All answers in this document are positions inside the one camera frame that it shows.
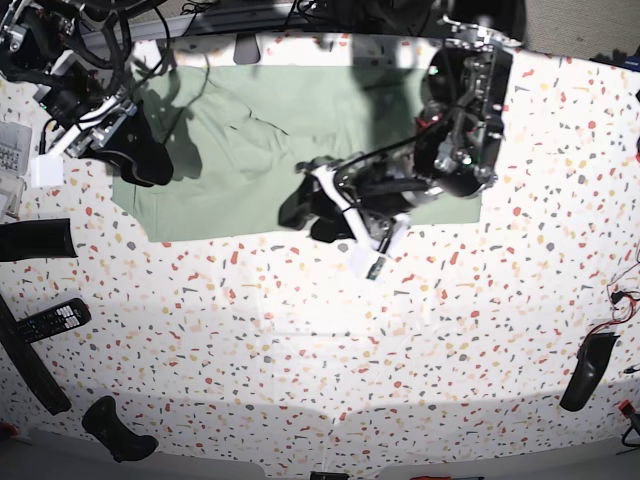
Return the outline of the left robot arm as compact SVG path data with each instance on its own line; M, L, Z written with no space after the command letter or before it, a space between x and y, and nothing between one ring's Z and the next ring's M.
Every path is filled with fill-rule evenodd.
M483 7L453 7L421 83L413 136L348 159L297 164L304 178L281 204L280 226L324 243L351 239L353 270L374 280L409 230L412 210L445 194L473 198L491 187L512 66L514 22Z

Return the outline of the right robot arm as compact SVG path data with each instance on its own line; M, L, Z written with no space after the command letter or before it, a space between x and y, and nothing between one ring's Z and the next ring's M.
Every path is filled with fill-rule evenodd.
M1 4L1 75L36 86L35 101L62 134L40 136L29 162L35 188L63 182L63 158L88 158L111 167L124 181L164 186L174 169L165 146L153 138L138 90L167 60L134 79L129 21L158 11L157 1L4 1Z

